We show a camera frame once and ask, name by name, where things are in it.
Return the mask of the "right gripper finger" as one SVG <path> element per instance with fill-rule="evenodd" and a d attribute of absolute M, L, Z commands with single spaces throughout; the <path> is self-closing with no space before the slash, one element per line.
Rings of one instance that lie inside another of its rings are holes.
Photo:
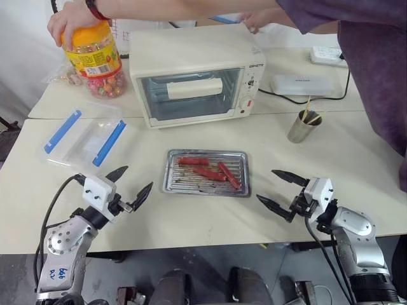
<path fill-rule="evenodd" d="M 278 203 L 271 200 L 270 198 L 264 197 L 262 195 L 257 194 L 257 199 L 262 202 L 262 204 L 269 209 L 271 212 L 277 214 L 278 216 L 282 217 L 286 222 L 292 222 L 294 219 L 294 212 L 288 211 L 282 208 Z"/>
<path fill-rule="evenodd" d="M 299 175 L 296 175 L 295 173 L 292 173 L 292 172 L 287 172 L 284 170 L 272 170 L 272 173 L 274 173 L 280 179 L 282 179 L 288 183 L 294 183 L 301 187 L 306 187 L 309 183 L 308 179 L 300 177 Z"/>

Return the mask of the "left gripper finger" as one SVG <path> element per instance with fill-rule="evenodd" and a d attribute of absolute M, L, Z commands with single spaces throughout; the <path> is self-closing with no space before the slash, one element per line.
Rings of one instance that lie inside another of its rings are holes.
<path fill-rule="evenodd" d="M 116 183 L 121 176 L 127 171 L 128 166 L 121 166 L 106 175 L 106 179 L 112 183 Z"/>
<path fill-rule="evenodd" d="M 150 182 L 141 191 L 139 191 L 139 193 L 136 196 L 136 199 L 130 204 L 131 212 L 136 211 L 147 200 L 152 187 L 153 187 L 153 182 Z"/>

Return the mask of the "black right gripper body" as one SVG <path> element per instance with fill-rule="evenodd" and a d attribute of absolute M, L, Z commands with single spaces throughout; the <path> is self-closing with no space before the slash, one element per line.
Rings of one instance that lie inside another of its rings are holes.
<path fill-rule="evenodd" d="M 289 209 L 289 222 L 292 222 L 296 215 L 310 219 L 318 207 L 318 201 L 312 198 L 311 194 L 306 193 L 306 187 L 302 187 L 301 192 L 291 203 Z"/>

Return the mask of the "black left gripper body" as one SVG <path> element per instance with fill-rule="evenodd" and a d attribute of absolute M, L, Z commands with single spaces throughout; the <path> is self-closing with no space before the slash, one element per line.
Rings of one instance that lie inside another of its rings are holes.
<path fill-rule="evenodd" d="M 122 201 L 121 196 L 115 194 L 113 200 L 108 203 L 107 211 L 107 218 L 114 219 L 122 212 L 132 213 L 134 210 L 131 204 Z"/>

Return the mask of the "person's left hand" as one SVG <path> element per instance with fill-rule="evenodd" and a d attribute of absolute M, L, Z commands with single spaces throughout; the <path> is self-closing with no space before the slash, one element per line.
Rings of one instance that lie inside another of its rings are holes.
<path fill-rule="evenodd" d="M 249 32 L 256 34 L 260 28 L 268 24 L 283 24 L 287 18 L 282 9 L 272 8 L 259 11 L 248 11 L 239 15 L 239 20 L 249 29 Z"/>

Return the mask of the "person's right hand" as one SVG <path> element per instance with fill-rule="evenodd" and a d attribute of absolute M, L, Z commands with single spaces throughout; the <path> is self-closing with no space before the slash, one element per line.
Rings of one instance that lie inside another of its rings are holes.
<path fill-rule="evenodd" d="M 71 50 L 75 31 L 96 26 L 99 22 L 85 1 L 68 1 L 61 11 L 51 16 L 47 29 L 57 47 L 64 46 Z"/>

